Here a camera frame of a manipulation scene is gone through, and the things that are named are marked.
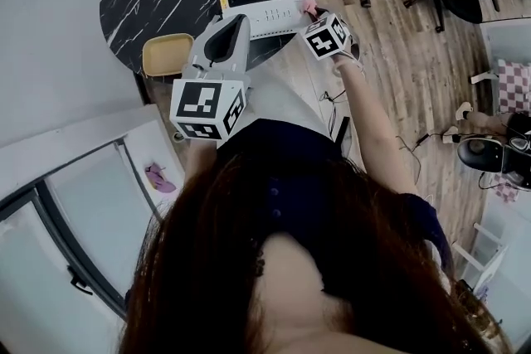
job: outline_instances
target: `pink checkered fabric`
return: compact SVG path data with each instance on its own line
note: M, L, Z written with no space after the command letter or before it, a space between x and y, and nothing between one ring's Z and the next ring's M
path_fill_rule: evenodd
M498 60L499 111L529 112L531 64L522 65Z
M515 202L518 198L518 190L512 186L509 185L509 180L507 180L505 177L502 177L501 174L495 174L492 177L492 182L490 183L490 186L494 185L503 185L498 187L493 187L493 191L496 191L496 196L499 196L501 199L504 200L505 203Z
M514 62L498 60L498 77L499 77L499 111L501 113L525 112L529 113L531 87L531 64L522 65ZM503 186L494 187L496 195L504 202L515 202L518 198L518 189L505 184L509 181L501 176L501 173L495 174L491 186L497 184Z

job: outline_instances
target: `dark blue top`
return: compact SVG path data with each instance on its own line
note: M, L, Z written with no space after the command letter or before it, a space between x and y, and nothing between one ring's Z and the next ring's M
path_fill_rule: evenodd
M282 121L258 119L241 130L218 150L218 161L224 163L235 155L244 153L265 161L297 161L300 163L323 162L342 158L340 147L332 140L313 130ZM314 257L319 267L318 245L320 230L329 208L327 208L326 182L318 175L310 173L283 173L271 175L267 180L265 205L258 211L264 223L264 232L290 234ZM404 201L411 210L412 220L421 228L423 238L429 240L441 255L442 268L448 270L451 252L436 210L422 198L403 194Z

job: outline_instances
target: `black cable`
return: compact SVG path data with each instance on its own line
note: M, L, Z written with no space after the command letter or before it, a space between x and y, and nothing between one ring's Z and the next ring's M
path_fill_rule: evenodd
M413 149L411 149L409 146L407 146L407 144L406 144L406 142L404 141L404 139L402 138L402 136L397 136L397 138L399 138L399 139L402 141L402 144L404 145L404 146L402 146L402 147L400 148L400 150L402 150L402 149L404 149L404 148L407 149L407 150L411 153L411 155L417 160L417 163L418 163L418 173L417 173L417 177L415 178L415 184L417 184L417 183L418 183L418 179L419 179L420 176L421 176L421 168L422 168L422 165L421 165L421 160L418 159L418 156L415 155L414 151L415 151L415 149L417 149L417 148L420 146L420 144L417 143L417 145L416 145Z
M418 163L418 173L417 173L417 177L415 178L415 184L418 183L418 179L420 178L421 176L421 168L422 168L422 165L421 165L421 160L418 158L417 155L415 155L415 150L422 145L422 143L431 138L432 136L443 136L444 134L443 133L426 133L424 136L422 136L421 138L419 138L417 140L417 143L415 144L415 147L414 148L410 148L409 146L407 146L407 143L404 141L404 139L402 138L402 136L397 136L397 138L399 138L401 141L402 141L402 144L404 146L402 146L400 149L407 149L411 155L416 159L417 163ZM456 133L456 134L452 134L452 136L499 136L498 134L477 134L477 133ZM508 185L508 183L500 183L499 185L497 186L502 186L502 185Z
M332 114L330 115L330 118L329 118L329 134L330 134L330 137L332 137L332 133L334 132L334 127L335 127L335 119L338 115L338 110L336 109L336 104L342 104L343 102L346 102L346 100L336 100L339 96L341 95L344 95L346 90L343 90L339 95L336 95L334 97L331 97L329 95L329 92L328 91L325 91L321 97L319 98L319 102L322 102L323 100L328 100L329 102L332 103L333 105L333 109L332 109Z
M510 183L498 183L497 185L493 185L493 186L487 186L487 187L484 187L484 186L481 186L481 179L483 178L483 176L485 175L486 172L482 172L481 173L481 176L480 176L480 180L478 180L478 187L482 190L482 191L486 191L487 189L494 189L495 187L500 187L500 186L509 186L509 187L512 187L513 189L517 190L517 191L521 191L522 189L516 187L516 186L513 186L512 184Z
M516 129L512 129L511 127L509 127L507 124L505 123L502 123L501 125L503 125L506 129L508 130L512 130L514 131L515 133L518 133L520 136L522 136L525 140L531 140L531 134L521 134L518 130Z

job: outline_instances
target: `floor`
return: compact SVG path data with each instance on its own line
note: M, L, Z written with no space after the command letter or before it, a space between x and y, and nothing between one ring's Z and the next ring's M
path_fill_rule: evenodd
M435 32L435 10L431 1L419 2L406 9L404 0L372 0L369 9L359 0L317 0L340 12L358 34L363 49L363 63L368 82L377 92L393 125L409 147L426 133L444 132L455 124L459 104L469 100L475 108L489 112L491 105L488 81L472 86L471 75L489 69L480 28L453 17L445 11L446 31ZM531 17L531 6L522 0L499 0L497 13L489 1L482 2L485 21ZM260 65L285 80L324 122L329 121L332 105L319 101L327 90L336 95L343 89L340 79L331 72L331 62L315 61L304 46L294 39L281 52ZM168 122L171 86L149 82L149 92ZM337 104L338 118L348 115L346 103ZM472 129L460 127L467 133ZM176 146L186 161L186 143ZM438 136L427 139L415 150L417 160L402 150L418 188L437 209L450 243L458 241L471 247L473 223L479 221L486 191L478 187L480 173L462 165L455 147L443 145ZM349 156L361 162L358 145L353 143Z

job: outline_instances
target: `white cube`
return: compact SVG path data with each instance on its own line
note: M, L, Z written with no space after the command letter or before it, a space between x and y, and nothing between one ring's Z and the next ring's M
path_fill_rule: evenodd
M330 13L304 28L300 35L314 56L321 60L343 51L350 33L336 14Z
M227 140L245 107L242 81L174 80L169 119L185 138Z

